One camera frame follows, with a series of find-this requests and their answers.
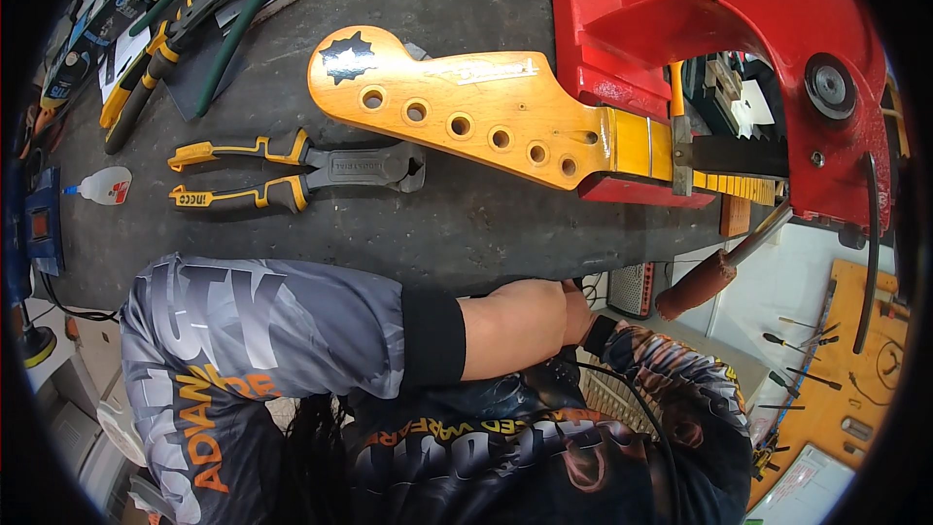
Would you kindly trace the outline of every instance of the shirt sleeve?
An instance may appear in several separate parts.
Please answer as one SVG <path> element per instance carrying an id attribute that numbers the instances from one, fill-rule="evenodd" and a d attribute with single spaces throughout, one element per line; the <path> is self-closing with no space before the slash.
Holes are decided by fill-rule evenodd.
<path id="1" fill-rule="evenodd" d="M 466 357 L 459 307 L 443 293 L 319 263 L 178 254 L 134 280 L 121 344 L 134 425 L 178 523 L 269 514 L 284 439 L 262 402 L 393 398 L 459 381 Z"/>
<path id="2" fill-rule="evenodd" d="M 751 492 L 752 448 L 732 368 L 669 336 L 602 316 L 585 349 L 658 403 L 684 522 L 740 522 Z"/>

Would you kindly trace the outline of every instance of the wooden block with holes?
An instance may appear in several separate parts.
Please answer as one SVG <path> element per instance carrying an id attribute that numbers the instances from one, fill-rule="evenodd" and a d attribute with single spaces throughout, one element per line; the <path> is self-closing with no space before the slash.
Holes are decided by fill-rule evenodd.
<path id="1" fill-rule="evenodd" d="M 719 235 L 733 238 L 748 232 L 748 224 L 752 215 L 752 203 L 749 199 L 722 195 L 722 216 L 719 218 Z"/>

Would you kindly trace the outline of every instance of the white plastic bottle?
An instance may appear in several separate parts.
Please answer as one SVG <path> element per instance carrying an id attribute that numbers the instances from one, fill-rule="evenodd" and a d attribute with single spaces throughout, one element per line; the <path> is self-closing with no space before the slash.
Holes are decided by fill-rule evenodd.
<path id="1" fill-rule="evenodd" d="M 107 167 L 85 177 L 81 184 L 67 187 L 62 193 L 81 193 L 84 198 L 101 205 L 119 205 L 126 200 L 126 193 L 130 190 L 132 181 L 133 173 L 130 169 Z"/>

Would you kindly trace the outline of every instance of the person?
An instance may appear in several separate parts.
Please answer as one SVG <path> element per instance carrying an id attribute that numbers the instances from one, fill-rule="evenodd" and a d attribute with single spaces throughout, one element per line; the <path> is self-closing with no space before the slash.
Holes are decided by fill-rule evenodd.
<path id="1" fill-rule="evenodd" d="M 460 299 L 175 254 L 134 280 L 121 339 L 177 523 L 738 523 L 748 502 L 731 368 L 595 316 L 569 280 Z M 649 435 L 587 409 L 577 345 L 659 404 L 674 474 Z M 282 396 L 300 398 L 285 435 L 263 405 Z"/>

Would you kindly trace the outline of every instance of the dark gray work surface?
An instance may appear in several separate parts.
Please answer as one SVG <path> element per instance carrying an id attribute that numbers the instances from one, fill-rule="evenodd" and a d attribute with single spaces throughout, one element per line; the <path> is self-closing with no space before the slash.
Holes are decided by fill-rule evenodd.
<path id="1" fill-rule="evenodd" d="M 62 167 L 62 184 L 77 184 L 110 165 L 131 169 L 134 180 L 117 207 L 62 197 L 67 271 L 55 290 L 64 304 L 115 309 L 134 275 L 173 251 L 334 263 L 467 295 L 519 277 L 561 279 L 671 260 L 722 240 L 718 200 L 704 210 L 587 202 L 575 192 L 436 151 L 427 153 L 420 192 L 331 188 L 317 192 L 304 213 L 233 223 L 192 219 L 170 208 L 168 194 L 181 182 L 188 189 L 234 188 L 295 171 L 268 163 L 260 170 L 255 163 L 252 169 L 172 172 L 166 159 L 173 148 L 195 138 L 272 135 L 303 125 L 322 148 L 389 144 L 326 119 L 308 94 L 305 74 L 314 47 L 330 32 L 358 24 L 384 27 L 436 57 L 532 50 L 554 63 L 551 0 L 300 0 L 247 35 L 246 69 L 204 118 L 183 122 L 159 85 L 129 144 L 114 157 L 104 154 L 97 123 L 100 92 L 89 88 L 52 155 Z M 766 211 L 753 208 L 756 223 Z"/>

